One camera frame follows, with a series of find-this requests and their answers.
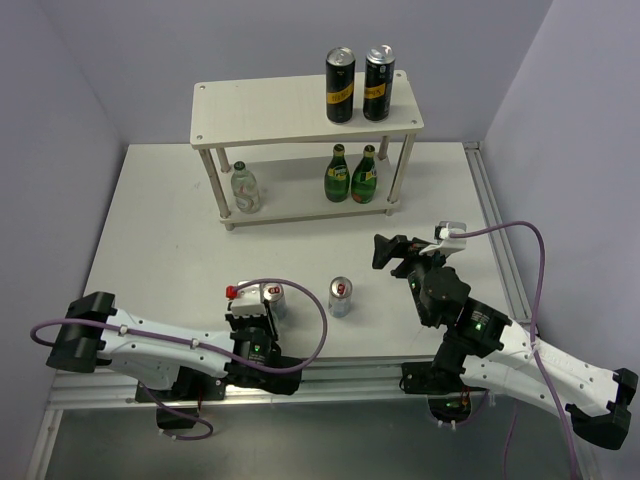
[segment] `black can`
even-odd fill
[[[353,85],[356,57],[347,47],[334,48],[327,54],[327,118],[346,123],[353,116]]]
[[[367,53],[363,105],[367,120],[379,122],[389,116],[395,63],[396,57],[389,45],[373,47]]]

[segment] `can lid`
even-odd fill
[[[331,281],[331,295],[336,298],[346,298],[351,295],[353,285],[347,277],[336,277]]]
[[[275,302],[284,296],[284,288],[279,283],[265,283],[262,286],[262,295],[265,300]]]
[[[355,61],[356,56],[351,49],[347,47],[334,48],[327,54],[327,62],[336,67],[351,65]]]
[[[386,65],[393,62],[395,59],[396,56],[393,54],[393,50],[389,45],[378,45],[377,47],[373,47],[369,50],[369,53],[367,53],[367,60],[379,65]]]

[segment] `upper shelf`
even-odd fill
[[[396,70],[391,110],[382,122],[370,122],[362,114],[364,73],[356,73],[353,118],[346,124],[327,119],[325,92],[324,75],[197,83],[191,145],[205,149],[334,140],[350,135],[417,133],[424,127],[403,70]]]

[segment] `red cap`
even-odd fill
[[[236,287],[234,287],[233,285],[229,285],[227,287],[226,295],[227,295],[227,298],[229,300],[233,300],[234,298],[237,298],[238,297],[238,291],[236,290]]]

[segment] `glass bottle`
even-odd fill
[[[344,145],[333,147],[333,158],[324,174],[324,194],[332,202],[342,202],[349,196],[349,167],[344,159]]]
[[[358,203],[369,203],[376,193],[378,176],[376,173],[376,161],[373,158],[376,149],[373,145],[364,147],[363,157],[353,172],[351,180],[351,196]]]
[[[231,176],[231,188],[236,197],[236,205],[241,212],[255,213],[260,209],[260,193],[258,192],[258,182],[244,162],[233,164],[233,175]]]

